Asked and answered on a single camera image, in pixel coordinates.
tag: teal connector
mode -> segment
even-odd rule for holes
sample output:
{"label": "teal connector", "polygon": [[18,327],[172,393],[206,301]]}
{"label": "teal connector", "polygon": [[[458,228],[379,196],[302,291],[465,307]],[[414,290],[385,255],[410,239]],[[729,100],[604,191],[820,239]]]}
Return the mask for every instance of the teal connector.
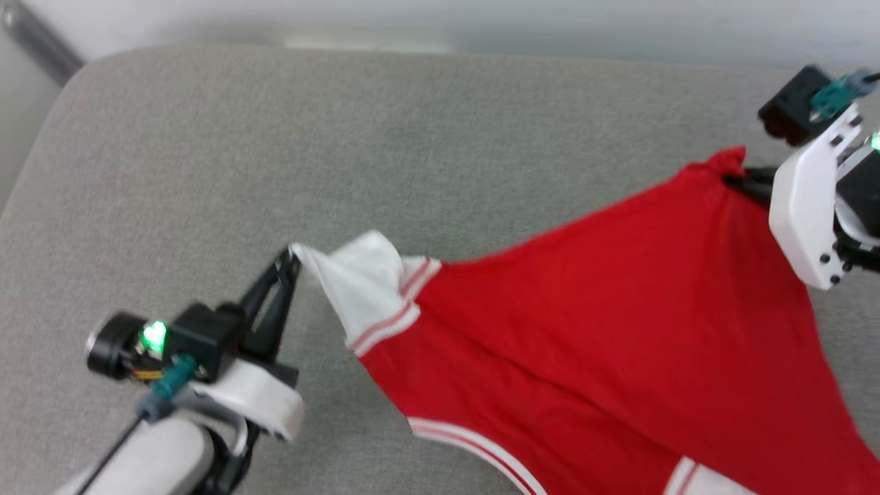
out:
{"label": "teal connector", "polygon": [[813,107],[810,119],[818,122],[828,120],[849,107],[857,98],[864,98],[874,92],[877,82],[872,81],[871,76],[870,70],[859,69],[819,90],[810,99]]}
{"label": "teal connector", "polygon": [[165,375],[153,383],[150,393],[137,404],[135,414],[148,423],[156,423],[174,412],[172,399],[195,378],[195,370],[198,367],[199,364],[192,356],[187,354],[178,356]]}
{"label": "teal connector", "polygon": [[168,368],[165,375],[153,383],[152,394],[168,401],[172,400],[187,382],[195,377],[195,370],[198,367],[199,364],[192,356],[188,354],[178,356],[177,361]]}
{"label": "teal connector", "polygon": [[848,77],[834,81],[810,99],[814,115],[818,120],[825,121],[834,117],[859,97],[854,88],[847,84],[847,79]]}

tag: metal bar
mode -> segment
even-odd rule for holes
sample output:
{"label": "metal bar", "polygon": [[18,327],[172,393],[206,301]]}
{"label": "metal bar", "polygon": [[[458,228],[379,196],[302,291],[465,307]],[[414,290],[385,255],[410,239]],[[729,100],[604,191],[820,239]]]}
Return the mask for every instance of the metal bar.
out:
{"label": "metal bar", "polygon": [[64,86],[82,69],[79,57],[21,2],[4,0],[0,4],[0,23],[58,85]]}

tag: black cable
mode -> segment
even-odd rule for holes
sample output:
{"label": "black cable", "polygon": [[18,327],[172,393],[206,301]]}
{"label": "black cable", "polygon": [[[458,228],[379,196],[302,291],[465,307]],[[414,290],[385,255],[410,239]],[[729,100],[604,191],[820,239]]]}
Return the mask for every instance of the black cable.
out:
{"label": "black cable", "polygon": [[135,420],[132,421],[131,424],[128,425],[128,427],[126,427],[125,431],[122,432],[122,435],[120,435],[113,446],[110,447],[110,450],[107,451],[106,454],[104,454],[104,457],[101,458],[101,461],[98,462],[98,465],[95,466],[95,470],[92,471],[89,477],[85,479],[85,483],[83,483],[83,485],[79,487],[77,495],[85,495],[85,492],[89,489],[90,486],[92,486],[92,483],[95,482],[95,479],[98,477],[99,474],[101,474],[101,471],[104,470],[110,460],[113,459],[113,456],[116,455],[116,451],[119,450],[120,447],[122,447],[122,444],[125,443],[125,440],[128,440],[128,437],[130,437],[131,434],[135,432],[137,426],[141,424],[141,421],[141,418],[136,417]]}

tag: white wall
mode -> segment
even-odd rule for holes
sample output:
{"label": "white wall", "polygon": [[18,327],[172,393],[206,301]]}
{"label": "white wall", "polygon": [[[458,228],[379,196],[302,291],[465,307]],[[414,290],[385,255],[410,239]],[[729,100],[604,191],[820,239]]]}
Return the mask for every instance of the white wall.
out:
{"label": "white wall", "polygon": [[287,46],[880,65],[864,0],[25,0],[86,60],[135,47]]}
{"label": "white wall", "polygon": [[0,212],[59,88],[0,31]]}

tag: gray cushion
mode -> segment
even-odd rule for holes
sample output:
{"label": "gray cushion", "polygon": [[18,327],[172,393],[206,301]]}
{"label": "gray cushion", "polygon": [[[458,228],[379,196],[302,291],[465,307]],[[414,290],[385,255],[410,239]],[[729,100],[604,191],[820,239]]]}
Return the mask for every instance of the gray cushion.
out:
{"label": "gray cushion", "polygon": [[[332,249],[377,228],[404,254],[471,258],[723,147],[779,163],[787,148],[755,113],[793,73],[245,47],[93,63],[55,104],[0,219],[3,492],[52,491],[132,415],[143,390],[84,363],[114,309],[171,317],[237,297],[293,240]],[[814,296],[876,452],[880,277]],[[293,446],[262,441],[241,493],[514,492],[476,457],[412,437],[342,340],[307,279],[282,351],[302,370],[304,430]]]}

